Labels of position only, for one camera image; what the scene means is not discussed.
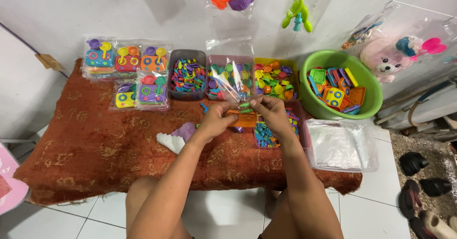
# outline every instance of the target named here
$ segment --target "green toy comb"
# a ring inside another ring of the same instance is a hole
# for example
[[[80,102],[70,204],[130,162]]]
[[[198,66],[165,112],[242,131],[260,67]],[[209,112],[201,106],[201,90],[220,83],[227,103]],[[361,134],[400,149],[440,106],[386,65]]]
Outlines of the green toy comb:
[[[287,28],[290,20],[302,13],[303,27],[307,32],[313,31],[313,26],[308,21],[308,9],[303,5],[303,0],[293,0],[292,6],[286,11],[286,18],[283,20],[283,28]]]

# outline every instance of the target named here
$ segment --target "patterned cloth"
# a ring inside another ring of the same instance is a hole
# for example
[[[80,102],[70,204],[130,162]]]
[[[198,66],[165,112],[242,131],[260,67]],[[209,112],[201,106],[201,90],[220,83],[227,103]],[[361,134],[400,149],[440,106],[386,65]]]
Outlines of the patterned cloth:
[[[81,77],[81,59],[56,105],[54,118],[14,177],[31,188],[29,201],[50,205],[112,191],[127,192],[144,175],[162,177],[176,155],[156,141],[186,122],[199,123],[199,102],[171,101],[168,112],[109,111],[113,83]],[[209,100],[203,103],[208,106]],[[362,174],[315,171],[325,187],[342,194],[360,187]],[[228,129],[202,151],[191,190],[265,187],[282,190],[286,176],[281,151],[260,150],[252,129]]]

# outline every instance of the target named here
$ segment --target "tile floor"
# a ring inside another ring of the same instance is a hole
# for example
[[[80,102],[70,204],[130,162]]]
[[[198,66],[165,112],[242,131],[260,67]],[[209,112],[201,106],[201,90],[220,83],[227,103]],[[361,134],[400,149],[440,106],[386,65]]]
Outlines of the tile floor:
[[[360,190],[342,196],[327,189],[327,196],[345,238],[408,239],[408,223],[401,216],[396,201],[400,184],[390,136],[385,129],[374,129],[379,170],[364,174]],[[25,202],[0,216],[0,238],[124,239],[125,196],[125,193],[109,193],[80,205],[67,206],[38,207]],[[191,191],[182,219],[197,239],[256,239],[270,222],[264,213],[262,188]]]

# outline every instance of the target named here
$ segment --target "stuffed bear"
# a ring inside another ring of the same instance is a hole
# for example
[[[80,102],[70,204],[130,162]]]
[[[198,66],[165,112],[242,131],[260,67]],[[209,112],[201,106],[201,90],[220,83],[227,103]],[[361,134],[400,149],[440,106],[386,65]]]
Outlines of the stuffed bear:
[[[380,38],[369,43],[360,53],[360,61],[373,72],[380,83],[392,82],[393,72],[413,63],[395,47],[392,38]]]

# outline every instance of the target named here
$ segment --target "purple cloth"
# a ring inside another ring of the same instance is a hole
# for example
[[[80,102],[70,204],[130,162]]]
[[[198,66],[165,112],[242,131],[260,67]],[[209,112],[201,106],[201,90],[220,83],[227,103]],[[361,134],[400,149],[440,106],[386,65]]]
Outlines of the purple cloth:
[[[195,132],[195,125],[192,122],[184,123],[179,129],[171,133],[172,136],[184,138],[184,142],[191,138],[191,135]]]

